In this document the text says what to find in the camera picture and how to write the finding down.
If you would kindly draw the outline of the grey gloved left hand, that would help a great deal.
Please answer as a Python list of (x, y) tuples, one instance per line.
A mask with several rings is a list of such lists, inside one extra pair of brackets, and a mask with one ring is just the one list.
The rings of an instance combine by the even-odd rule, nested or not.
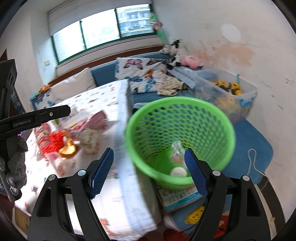
[(1, 195), (8, 197), (10, 202), (20, 199), (21, 188), (27, 183), (27, 151), (26, 140), (20, 135), (1, 143)]

